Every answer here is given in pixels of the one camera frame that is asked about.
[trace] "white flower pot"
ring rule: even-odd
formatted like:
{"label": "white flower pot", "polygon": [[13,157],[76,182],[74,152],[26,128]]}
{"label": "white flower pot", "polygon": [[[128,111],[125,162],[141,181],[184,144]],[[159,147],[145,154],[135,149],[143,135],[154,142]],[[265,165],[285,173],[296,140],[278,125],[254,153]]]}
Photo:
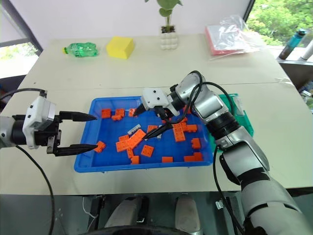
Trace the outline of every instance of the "white flower pot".
{"label": "white flower pot", "polygon": [[160,46],[162,50],[174,50],[178,47],[178,36],[176,32],[162,33],[160,30]]}

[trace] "yellow sponge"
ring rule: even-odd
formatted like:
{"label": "yellow sponge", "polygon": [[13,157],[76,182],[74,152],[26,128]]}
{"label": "yellow sponge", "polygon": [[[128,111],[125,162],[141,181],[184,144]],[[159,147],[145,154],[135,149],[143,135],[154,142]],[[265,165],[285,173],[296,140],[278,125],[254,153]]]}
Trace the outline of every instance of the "yellow sponge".
{"label": "yellow sponge", "polygon": [[113,37],[107,44],[109,56],[127,59],[134,50],[134,41],[132,38]]}

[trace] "blue plastic tray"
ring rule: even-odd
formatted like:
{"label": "blue plastic tray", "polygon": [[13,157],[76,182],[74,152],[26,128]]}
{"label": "blue plastic tray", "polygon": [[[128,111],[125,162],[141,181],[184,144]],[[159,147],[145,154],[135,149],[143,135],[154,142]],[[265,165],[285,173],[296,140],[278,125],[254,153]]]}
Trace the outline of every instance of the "blue plastic tray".
{"label": "blue plastic tray", "polygon": [[[89,151],[79,154],[76,157],[74,169],[77,172],[105,172],[110,170],[148,169],[173,166],[200,166],[210,165],[213,161],[212,150],[209,143],[207,128],[201,121],[188,114],[187,124],[197,124],[198,131],[195,133],[185,132],[186,141],[175,142],[173,130],[163,133],[161,140],[152,138],[142,141],[134,148],[134,155],[139,155],[140,164],[130,164],[131,161],[126,151],[117,152],[115,143],[118,137],[126,135],[127,131],[137,124],[146,133],[148,125],[162,125],[161,119],[153,111],[147,111],[137,117],[129,117],[130,108],[137,108],[141,104],[139,96],[97,98],[91,103],[89,114],[94,115],[98,120],[89,121],[85,125],[81,143],[97,144],[102,141],[106,148],[102,153]],[[101,119],[102,109],[111,109],[114,114],[115,109],[124,108],[125,117],[121,121],[113,121],[111,118]],[[200,138],[201,149],[191,148],[191,139]],[[150,158],[142,156],[143,145],[153,146],[155,149]],[[201,152],[202,162],[184,162],[183,156],[192,155],[194,152]],[[162,157],[170,156],[174,158],[173,163],[161,163]]]}

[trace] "orange lego brick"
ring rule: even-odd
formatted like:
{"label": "orange lego brick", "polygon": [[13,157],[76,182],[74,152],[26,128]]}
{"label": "orange lego brick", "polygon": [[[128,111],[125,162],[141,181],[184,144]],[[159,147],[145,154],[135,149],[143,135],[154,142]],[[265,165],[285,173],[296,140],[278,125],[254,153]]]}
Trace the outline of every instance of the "orange lego brick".
{"label": "orange lego brick", "polygon": [[[185,107],[183,108],[183,111],[184,111],[184,112],[185,112],[185,109],[186,109],[186,105],[185,105]],[[191,114],[190,109],[188,110],[187,114]]]}
{"label": "orange lego brick", "polygon": [[133,117],[136,109],[129,109],[128,116]]}
{"label": "orange lego brick", "polygon": [[133,134],[127,141],[129,148],[135,148],[141,141],[142,137],[144,137],[146,133],[143,130],[139,129]]}
{"label": "orange lego brick", "polygon": [[181,122],[181,127],[183,131],[187,131],[187,123],[186,122]]}
{"label": "orange lego brick", "polygon": [[196,132],[198,130],[197,125],[193,124],[193,125],[187,125],[187,131],[188,132]]}
{"label": "orange lego brick", "polygon": [[133,156],[131,158],[131,164],[139,164],[139,156]]}
{"label": "orange lego brick", "polygon": [[188,118],[184,117],[183,120],[181,120],[179,123],[187,122]]}
{"label": "orange lego brick", "polygon": [[[172,120],[171,118],[169,120]],[[166,121],[162,120],[162,123],[166,123]]]}
{"label": "orange lego brick", "polygon": [[200,139],[199,138],[193,138],[191,140],[191,147],[193,149],[200,149],[201,148]]}
{"label": "orange lego brick", "polygon": [[111,117],[111,109],[101,110],[101,118],[110,118],[110,117]]}
{"label": "orange lego brick", "polygon": [[113,121],[121,121],[122,120],[122,116],[121,115],[113,115],[112,119],[113,119]]}
{"label": "orange lego brick", "polygon": [[132,158],[134,156],[134,152],[131,148],[126,149],[128,158]]}
{"label": "orange lego brick", "polygon": [[155,126],[155,125],[148,125],[147,133],[148,133],[149,131],[152,131],[153,129],[157,129],[157,126]]}
{"label": "orange lego brick", "polygon": [[121,115],[121,117],[123,118],[125,116],[125,109],[116,109],[115,115]]}
{"label": "orange lego brick", "polygon": [[97,153],[101,153],[102,150],[106,147],[106,144],[103,143],[102,141],[98,141],[97,146],[94,151],[96,151]]}
{"label": "orange lego brick", "polygon": [[195,156],[184,156],[184,162],[194,162]]}
{"label": "orange lego brick", "polygon": [[202,158],[202,153],[194,153],[194,158],[196,162],[202,162],[203,158]]}
{"label": "orange lego brick", "polygon": [[121,151],[124,151],[126,149],[128,149],[128,143],[127,143],[127,140],[126,141],[119,141],[119,142],[116,142],[116,151],[117,152],[121,152]]}
{"label": "orange lego brick", "polygon": [[153,150],[154,148],[152,146],[144,145],[141,151],[141,155],[146,156],[146,157],[151,157]]}
{"label": "orange lego brick", "polygon": [[124,135],[124,136],[120,136],[118,138],[118,141],[125,141],[125,140],[128,140],[129,139],[129,135]]}
{"label": "orange lego brick", "polygon": [[181,142],[181,141],[185,141],[185,135],[184,135],[184,131],[182,130],[181,124],[173,124],[173,132],[174,132],[174,137],[175,137],[175,141],[176,142]]}
{"label": "orange lego brick", "polygon": [[162,162],[163,163],[172,163],[173,157],[162,157]]}

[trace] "robotic arm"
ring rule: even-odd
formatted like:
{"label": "robotic arm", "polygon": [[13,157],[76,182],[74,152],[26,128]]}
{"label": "robotic arm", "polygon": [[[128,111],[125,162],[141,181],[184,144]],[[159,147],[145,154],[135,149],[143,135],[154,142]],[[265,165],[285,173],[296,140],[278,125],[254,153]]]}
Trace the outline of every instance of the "robotic arm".
{"label": "robotic arm", "polygon": [[190,100],[194,99],[192,111],[206,125],[216,145],[223,151],[220,162],[228,179],[241,186],[245,234],[257,234],[255,228],[261,227],[262,233],[259,234],[312,235],[312,229],[292,197],[269,175],[268,160],[261,148],[239,125],[223,101],[206,85],[202,86],[207,84],[203,81],[204,77],[194,71],[181,83],[172,86],[169,95],[161,89],[145,88],[142,104],[135,114],[154,109],[167,123],[147,133],[144,139],[172,128],[175,122],[169,118],[178,116],[185,105],[189,108],[193,103]]}
{"label": "robotic arm", "polygon": [[0,116],[0,148],[27,144],[30,149],[47,146],[47,154],[55,156],[77,155],[97,147],[93,144],[72,144],[58,147],[61,142],[59,124],[72,121],[90,121],[96,118],[80,112],[60,111],[55,115],[55,104],[41,93],[28,107],[26,115]]}

